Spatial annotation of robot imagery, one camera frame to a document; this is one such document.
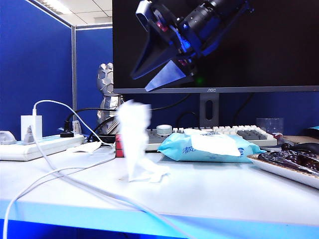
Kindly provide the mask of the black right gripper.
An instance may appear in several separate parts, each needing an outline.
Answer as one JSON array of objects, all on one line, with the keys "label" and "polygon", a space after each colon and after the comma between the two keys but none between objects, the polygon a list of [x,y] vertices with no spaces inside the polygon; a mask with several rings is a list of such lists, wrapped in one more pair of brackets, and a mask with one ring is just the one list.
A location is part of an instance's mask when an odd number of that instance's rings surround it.
[{"label": "black right gripper", "polygon": [[145,86],[147,92],[192,80],[193,60],[202,55],[203,29],[207,26],[205,4],[198,5],[186,18],[176,18],[161,2],[149,3],[148,40],[131,77],[135,80],[164,67]]}]

